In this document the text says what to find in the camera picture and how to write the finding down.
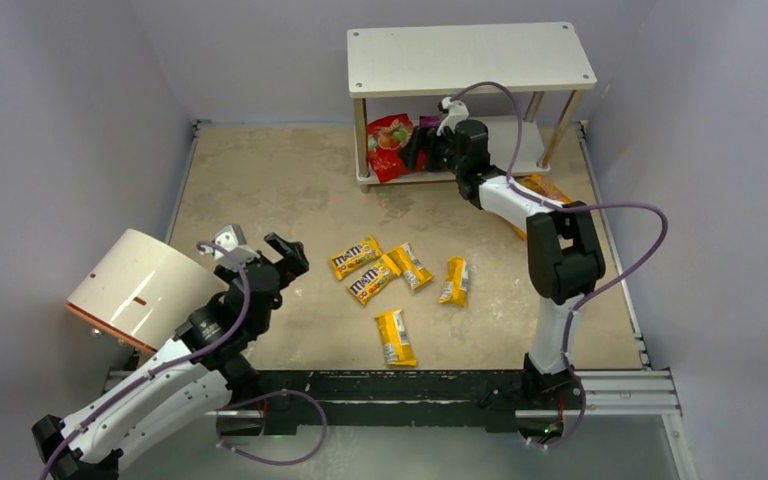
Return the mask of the red candy bag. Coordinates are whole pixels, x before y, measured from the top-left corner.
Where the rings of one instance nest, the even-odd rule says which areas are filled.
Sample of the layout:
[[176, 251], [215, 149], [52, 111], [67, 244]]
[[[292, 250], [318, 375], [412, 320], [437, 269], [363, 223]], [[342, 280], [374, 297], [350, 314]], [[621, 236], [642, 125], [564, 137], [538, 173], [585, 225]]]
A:
[[379, 118], [366, 127], [367, 161], [380, 183], [422, 171], [426, 154], [419, 154], [414, 168], [405, 166], [399, 153], [412, 137], [414, 124], [407, 113]]

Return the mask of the purple candy bag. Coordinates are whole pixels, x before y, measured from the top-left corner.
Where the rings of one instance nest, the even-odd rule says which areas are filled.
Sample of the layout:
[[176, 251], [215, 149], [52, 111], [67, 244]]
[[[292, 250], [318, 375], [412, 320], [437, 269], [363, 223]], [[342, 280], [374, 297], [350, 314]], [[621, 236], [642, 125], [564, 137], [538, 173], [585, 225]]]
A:
[[419, 128], [429, 135], [439, 135], [442, 119], [439, 116], [420, 116]]

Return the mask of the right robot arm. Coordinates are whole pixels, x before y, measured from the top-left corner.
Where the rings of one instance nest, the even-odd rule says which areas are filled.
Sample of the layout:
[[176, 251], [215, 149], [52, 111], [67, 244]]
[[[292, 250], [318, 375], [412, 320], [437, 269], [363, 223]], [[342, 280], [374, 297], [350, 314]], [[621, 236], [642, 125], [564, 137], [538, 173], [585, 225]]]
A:
[[417, 128], [399, 157], [409, 167], [424, 163], [451, 172], [464, 200], [524, 231], [528, 274], [540, 304], [523, 388], [546, 395], [574, 386], [571, 343], [578, 311], [606, 270], [584, 203], [551, 200], [510, 178], [492, 163], [489, 130], [478, 120], [442, 130]]

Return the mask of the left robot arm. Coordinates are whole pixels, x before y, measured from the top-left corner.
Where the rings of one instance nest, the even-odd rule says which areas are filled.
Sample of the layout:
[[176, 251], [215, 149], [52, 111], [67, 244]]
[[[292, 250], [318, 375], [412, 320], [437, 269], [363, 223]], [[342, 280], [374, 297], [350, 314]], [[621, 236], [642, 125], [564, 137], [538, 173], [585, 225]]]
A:
[[269, 393], [245, 348], [270, 325], [282, 292], [309, 270], [301, 243], [270, 233], [271, 260], [241, 229], [198, 244], [208, 270], [129, 229], [68, 297], [98, 331], [148, 354], [135, 371], [85, 407], [32, 428], [46, 479], [115, 479], [140, 455], [197, 417]]

